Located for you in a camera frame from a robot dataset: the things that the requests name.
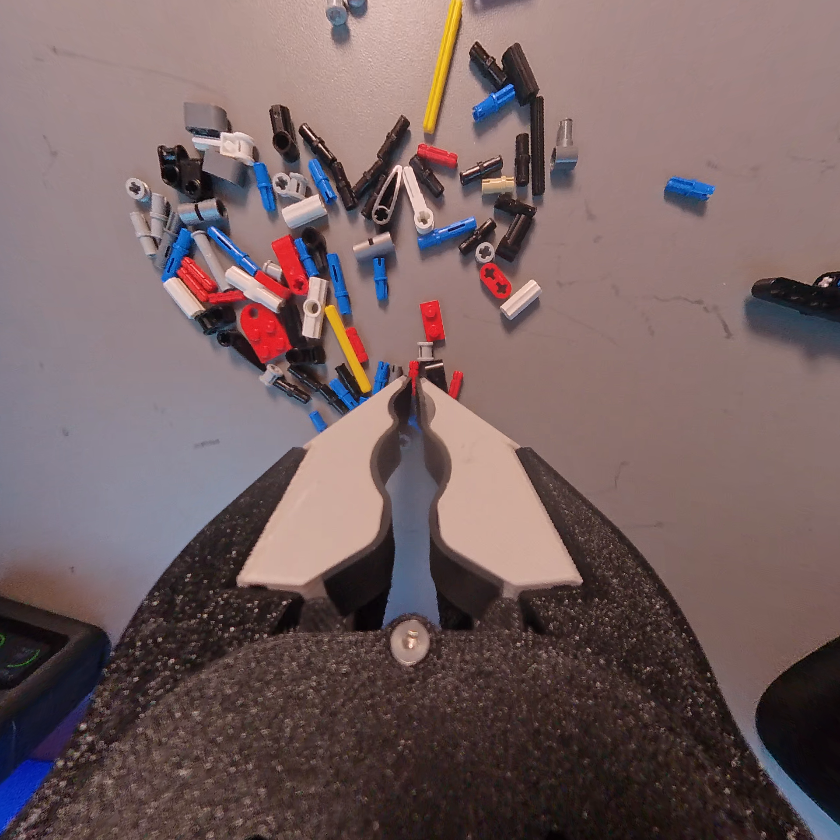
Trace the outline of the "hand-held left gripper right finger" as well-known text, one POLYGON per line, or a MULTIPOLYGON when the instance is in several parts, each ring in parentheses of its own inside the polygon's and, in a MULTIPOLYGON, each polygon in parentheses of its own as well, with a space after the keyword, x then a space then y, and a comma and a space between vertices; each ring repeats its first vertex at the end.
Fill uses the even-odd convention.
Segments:
POLYGON ((518 456, 519 445, 436 385, 417 386, 426 466, 430 568, 444 596, 519 596, 582 584, 518 456))

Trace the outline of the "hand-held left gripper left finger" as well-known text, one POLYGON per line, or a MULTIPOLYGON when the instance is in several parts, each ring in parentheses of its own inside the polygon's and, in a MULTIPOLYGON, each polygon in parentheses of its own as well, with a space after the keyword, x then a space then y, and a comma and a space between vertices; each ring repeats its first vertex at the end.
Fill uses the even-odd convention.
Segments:
POLYGON ((238 586, 302 596, 375 596, 389 587, 384 572, 363 572, 356 592, 338 578, 361 571, 392 525, 385 483, 400 462, 394 404, 410 392, 410 380, 397 377, 305 445, 238 586))

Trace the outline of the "pile of small brick parts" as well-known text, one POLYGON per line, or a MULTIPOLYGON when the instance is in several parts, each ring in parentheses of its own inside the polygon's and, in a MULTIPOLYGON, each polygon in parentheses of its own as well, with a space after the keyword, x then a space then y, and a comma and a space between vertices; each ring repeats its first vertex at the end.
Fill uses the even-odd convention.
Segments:
MULTIPOLYGON (((431 140, 456 151, 461 164, 492 154, 510 155, 513 135, 527 128, 529 107, 513 103, 501 114, 474 126, 471 106, 489 91, 489 82, 468 68, 469 42, 478 40, 493 56, 519 42, 541 86, 554 101, 554 82, 566 82, 580 68, 575 44, 577 12, 588 18, 588 2, 465 2, 456 36, 454 65, 445 86, 443 115, 436 134, 424 136, 426 106, 438 41, 449 2, 348 2, 346 23, 332 26, 324 2, 125 2, 120 24, 128 40, 119 58, 137 57, 148 70, 128 95, 132 131, 129 155, 137 164, 142 151, 151 158, 154 144, 192 144, 182 128, 182 100, 207 101, 224 107, 237 130, 253 134, 257 155, 270 169, 303 172, 312 154, 300 140, 302 161, 281 164, 270 152, 266 116, 270 104, 288 106, 294 123, 310 125, 336 153, 351 182, 372 161, 386 130, 400 115, 409 120, 406 137, 392 162, 406 163, 418 141, 431 140)), ((526 237, 524 255, 513 270, 517 285, 535 277, 545 301, 507 321, 498 301, 480 285, 472 256, 459 256, 456 245, 417 248, 413 210, 401 193, 392 221, 395 252, 386 257, 390 297, 375 300, 369 260, 352 256, 352 245, 379 229, 359 208, 345 211, 337 198, 325 217, 311 224, 325 235, 328 251, 338 253, 350 293, 351 315, 371 362, 405 363, 424 337, 417 303, 439 298, 447 340, 447 372, 467 373, 462 396, 469 407, 523 444, 548 455, 571 446, 583 431, 578 395, 583 372, 568 370, 571 341, 560 328, 576 327, 553 313, 555 294, 550 273, 560 258, 549 251, 561 236, 549 231, 560 213, 561 196, 549 197, 549 208, 526 237)))

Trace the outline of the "white spotted brick truck model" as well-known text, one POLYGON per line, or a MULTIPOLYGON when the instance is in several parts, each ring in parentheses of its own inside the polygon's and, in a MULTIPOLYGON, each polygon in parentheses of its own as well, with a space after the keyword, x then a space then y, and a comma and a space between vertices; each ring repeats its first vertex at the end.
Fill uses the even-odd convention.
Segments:
POLYGON ((828 271, 811 285, 787 277, 757 280, 751 288, 754 298, 776 303, 805 316, 839 322, 839 271, 828 271))

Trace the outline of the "grey desk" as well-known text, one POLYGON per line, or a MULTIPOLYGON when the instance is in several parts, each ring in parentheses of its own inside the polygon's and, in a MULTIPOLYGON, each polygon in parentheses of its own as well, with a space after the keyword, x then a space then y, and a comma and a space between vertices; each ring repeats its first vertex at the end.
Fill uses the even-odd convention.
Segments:
MULTIPOLYGON (((114 4, 2 2, 2 593, 118 636, 291 446, 273 395, 161 289, 124 183, 148 70, 114 4)), ((655 567, 738 724, 838 635, 838 327, 749 296, 838 267, 838 2, 588 2, 545 98, 583 431, 548 455, 655 567), (666 196, 670 177, 717 189, 666 196)), ((477 414, 478 410, 470 407, 477 414)))

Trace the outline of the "blue plastic bin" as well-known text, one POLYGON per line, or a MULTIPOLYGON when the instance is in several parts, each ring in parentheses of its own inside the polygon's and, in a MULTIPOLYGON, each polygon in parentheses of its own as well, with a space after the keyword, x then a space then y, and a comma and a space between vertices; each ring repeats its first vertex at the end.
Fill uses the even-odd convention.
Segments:
POLYGON ((24 808, 67 746, 84 718, 92 695, 67 716, 1 784, 1 830, 24 808))

